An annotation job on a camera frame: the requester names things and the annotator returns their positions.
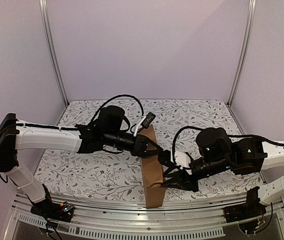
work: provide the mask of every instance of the brown cardboard box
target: brown cardboard box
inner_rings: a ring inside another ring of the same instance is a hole
[[[144,129],[140,133],[147,136],[152,141],[156,142],[153,125],[148,129]],[[155,149],[153,146],[148,145],[148,150]],[[142,177],[145,193],[145,202],[147,208],[158,208],[163,204],[166,188],[159,187],[156,183],[163,183],[163,167],[157,161],[157,155],[141,158]]]

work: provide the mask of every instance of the floral tablecloth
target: floral tablecloth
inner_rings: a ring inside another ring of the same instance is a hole
[[[88,124],[102,100],[73,101],[64,113],[60,125]],[[164,149],[171,149],[175,133],[183,126],[201,128],[223,127],[229,134],[239,129],[227,107],[219,100],[141,100],[145,113],[156,115],[153,121],[157,141]],[[131,123],[139,121],[139,105],[130,99],[114,100],[110,104],[122,107]],[[188,151],[199,157],[195,143],[197,131],[180,134],[177,150]],[[144,201],[144,190],[139,158],[129,152],[110,154],[95,152],[77,154],[64,150],[47,149],[36,170],[35,177],[50,192],[94,199]],[[199,192],[167,189],[165,200],[212,198],[245,191],[262,184],[259,173],[246,176],[231,171],[199,181]]]

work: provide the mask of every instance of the lavender wall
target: lavender wall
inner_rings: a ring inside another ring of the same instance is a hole
[[[220,99],[230,92],[247,0],[48,1],[70,100]]]
[[[54,124],[62,111],[38,1],[0,0],[0,122],[13,112],[26,121]],[[34,170],[39,154],[18,157]],[[15,192],[0,180],[0,236]]]
[[[258,1],[252,37],[232,107],[245,133],[284,140],[284,1]],[[269,170],[269,180],[284,168]]]

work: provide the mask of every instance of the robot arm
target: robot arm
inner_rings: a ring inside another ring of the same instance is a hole
[[[231,142],[229,137],[240,136],[228,136],[222,128],[202,130],[196,137],[201,154],[198,159],[192,159],[188,153],[176,151],[173,157],[169,151],[163,151],[158,159],[168,167],[164,175],[169,179],[162,186],[196,192],[198,180],[226,170],[236,175],[246,175],[284,166],[284,142],[274,142],[256,135],[246,135],[240,141]],[[284,176],[249,190],[245,203],[224,208],[225,219],[230,223],[258,217],[266,213],[267,205],[282,196]],[[246,225],[243,227],[244,233],[256,233],[260,225],[257,220],[255,223],[241,223]]]
[[[154,115],[141,123],[147,128]],[[70,222],[73,205],[53,203],[49,191],[17,160],[23,149],[57,149],[89,154],[102,151],[104,146],[130,151],[133,156],[157,155],[162,148],[148,137],[121,130],[122,120],[129,122],[124,110],[116,106],[102,108],[97,120],[75,127],[51,126],[17,120],[9,113],[0,125],[0,173],[4,173],[21,189],[32,203],[31,212],[44,218]],[[148,145],[155,150],[148,150]]]

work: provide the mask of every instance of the metal bar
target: metal bar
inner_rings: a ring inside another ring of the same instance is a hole
[[[46,0],[39,0],[39,4],[40,4],[40,11],[41,11],[41,16],[42,16],[46,43],[47,43],[48,51],[50,54],[56,83],[57,83],[58,90],[60,92],[64,105],[68,106],[69,100],[67,98],[66,90],[65,90],[64,83],[62,80],[62,75],[60,72],[60,68],[58,65],[56,52],[55,52],[55,48],[53,44],[53,38],[52,38],[52,33],[51,33],[51,28],[50,28],[50,23],[49,23],[49,18],[48,18]]]
[[[252,28],[253,28],[255,8],[256,8],[256,0],[250,0],[241,55],[240,55],[240,59],[239,59],[239,62],[238,62],[237,68],[236,68],[236,73],[235,73],[231,93],[230,93],[230,95],[228,97],[228,101],[227,101],[227,105],[229,107],[231,107],[233,102],[234,102],[236,92],[237,92],[237,89],[238,89],[238,85],[239,85],[241,75],[242,75],[242,72],[243,72],[244,63],[245,63],[247,50],[248,50],[248,46],[249,46],[249,41],[250,41],[250,38],[251,38],[251,33],[252,33]]]

